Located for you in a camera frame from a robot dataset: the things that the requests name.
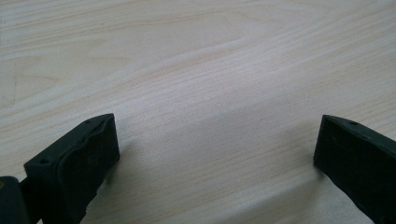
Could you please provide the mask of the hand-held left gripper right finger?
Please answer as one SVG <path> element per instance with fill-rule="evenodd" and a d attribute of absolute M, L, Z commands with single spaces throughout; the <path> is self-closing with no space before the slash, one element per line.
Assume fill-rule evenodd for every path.
<path fill-rule="evenodd" d="M 314 165 L 374 224 L 396 224 L 396 141 L 356 121 L 324 115 Z"/>

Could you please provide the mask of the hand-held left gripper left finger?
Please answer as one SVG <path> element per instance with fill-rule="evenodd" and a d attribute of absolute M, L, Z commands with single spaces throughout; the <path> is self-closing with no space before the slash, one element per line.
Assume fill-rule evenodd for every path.
<path fill-rule="evenodd" d="M 115 117 L 81 122 L 24 164 L 30 220 L 79 224 L 106 175 L 120 159 Z"/>

